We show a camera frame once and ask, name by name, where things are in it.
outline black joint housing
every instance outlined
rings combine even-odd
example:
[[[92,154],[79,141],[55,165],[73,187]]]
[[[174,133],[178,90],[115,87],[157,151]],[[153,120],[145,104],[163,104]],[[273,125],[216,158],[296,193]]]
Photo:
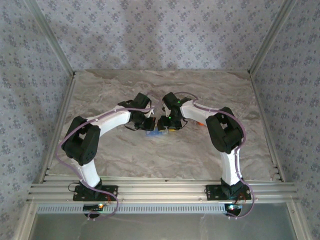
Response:
[[[87,119],[81,116],[75,117],[66,136],[86,121]],[[83,139],[80,137],[80,134],[85,134]],[[90,163],[96,156],[99,137],[100,128],[89,123],[71,135],[61,148],[69,158],[76,160],[80,166],[83,166]]]
[[[241,181],[238,181],[233,185],[228,185],[222,178],[220,180],[221,190],[228,199],[236,198],[239,195],[241,189],[244,187],[244,184]]]
[[[166,128],[169,130],[170,129],[179,130],[182,128],[181,121],[174,120],[174,119],[169,118],[167,116],[161,116],[157,122],[157,129],[159,131],[164,131]]]
[[[125,108],[145,109],[149,102],[150,98],[139,92],[134,100],[122,101],[119,102],[118,105]]]
[[[163,103],[166,105],[166,107],[171,110],[170,113],[170,119],[173,122],[177,122],[180,121],[183,116],[182,113],[180,111],[180,107],[187,101],[191,100],[188,97],[184,97],[183,99],[179,99],[176,97],[176,95],[174,95],[173,92],[169,92],[167,95],[165,95],[162,98]]]
[[[231,109],[226,106],[220,109],[220,111],[234,116]],[[244,133],[240,125],[231,117],[217,113],[209,116],[205,122],[211,142],[219,152],[230,154],[231,150],[241,144]]]
[[[80,186],[82,187],[82,189],[84,191],[84,193],[82,193],[83,195],[90,196],[91,199],[94,199],[94,200],[96,200],[99,197],[100,192],[94,191],[94,190],[92,190],[90,188],[87,188],[85,185],[83,185],[81,183],[81,181],[79,181],[79,184],[80,184]],[[94,189],[97,189],[97,190],[101,190],[102,189],[102,180],[101,180],[101,178],[100,178],[100,181],[98,182],[98,184],[94,187]]]

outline robotic arm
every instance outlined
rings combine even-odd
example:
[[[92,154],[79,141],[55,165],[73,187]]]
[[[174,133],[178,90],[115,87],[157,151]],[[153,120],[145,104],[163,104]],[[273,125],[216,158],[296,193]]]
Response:
[[[161,116],[157,122],[158,130],[161,131],[164,128],[179,130],[182,128],[181,120],[183,119],[193,119],[206,125],[211,142],[220,152],[222,159],[222,191],[228,198],[238,194],[237,192],[243,187],[243,183],[237,176],[235,149],[241,144],[244,137],[239,124],[221,113],[202,110],[201,108],[207,107],[199,104],[197,104],[197,107],[188,97],[178,99],[172,92],[165,95],[162,100],[166,115]],[[228,107],[216,110],[234,116]],[[239,157],[237,158],[237,165],[240,165]]]
[[[239,180],[235,166],[235,149],[242,142],[244,136],[239,124],[232,118],[221,113],[210,112],[200,109],[206,108],[199,104],[195,105],[190,98],[178,99],[172,92],[162,99],[166,115],[161,116],[157,122],[159,131],[164,129],[180,130],[183,126],[181,120],[193,119],[207,126],[211,142],[220,152],[222,158],[222,177],[221,189],[228,199],[238,195],[243,183]],[[77,116],[73,119],[66,135],[77,128],[79,125],[97,119],[76,131],[62,145],[66,155],[75,163],[82,179],[95,189],[101,189],[102,180],[97,174],[94,157],[96,156],[99,138],[111,129],[133,123],[134,129],[153,131],[155,128],[155,118],[150,117],[151,111],[145,113],[139,109],[151,107],[151,100],[142,93],[139,93],[134,100],[123,101],[114,107],[108,116],[98,120],[99,116],[88,119]],[[220,109],[233,115],[228,107]]]
[[[79,129],[62,145],[62,149],[71,158],[83,180],[90,187],[101,189],[102,186],[94,160],[98,150],[99,138],[111,129],[129,122],[134,124],[134,130],[152,131],[155,128],[156,120],[154,117],[150,117],[152,111],[145,113],[139,110],[127,110],[131,108],[146,109],[148,105],[151,107],[150,99],[139,93],[134,100],[118,103],[116,107],[108,111],[112,112],[108,116]],[[105,112],[88,119],[81,116],[75,117],[66,135],[79,125],[92,119],[98,119],[99,116],[104,114]]]

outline marble surface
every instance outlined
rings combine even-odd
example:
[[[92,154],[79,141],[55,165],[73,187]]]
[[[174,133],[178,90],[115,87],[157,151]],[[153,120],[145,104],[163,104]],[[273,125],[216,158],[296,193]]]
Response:
[[[190,92],[208,107],[229,107],[247,132],[240,151],[240,167],[247,180],[269,181],[273,164],[262,120],[249,79],[219,71],[90,70],[76,72],[76,83],[60,140],[76,116],[92,117],[152,90],[156,103],[169,92]],[[162,114],[158,109],[156,116]],[[71,162],[60,150],[63,161]],[[148,137],[142,130],[119,126],[104,134],[95,157],[100,176],[219,180],[220,154],[208,130],[190,120],[185,128],[167,135]],[[69,169],[52,161],[50,174],[69,175]]]

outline glass panel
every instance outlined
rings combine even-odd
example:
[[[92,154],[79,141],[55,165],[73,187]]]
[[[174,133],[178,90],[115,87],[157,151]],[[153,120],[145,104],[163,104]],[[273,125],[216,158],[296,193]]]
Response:
[[[31,240],[295,240],[286,204],[256,204],[243,219],[222,214],[38,214]]]

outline patterned wallpaper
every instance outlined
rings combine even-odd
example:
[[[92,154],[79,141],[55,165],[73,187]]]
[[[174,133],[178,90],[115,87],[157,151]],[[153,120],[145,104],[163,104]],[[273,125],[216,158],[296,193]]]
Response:
[[[287,181],[320,239],[320,2],[298,1],[254,81]]]
[[[38,0],[75,70],[247,70],[283,0]]]
[[[68,75],[23,1],[0,1],[0,239],[41,169]]]

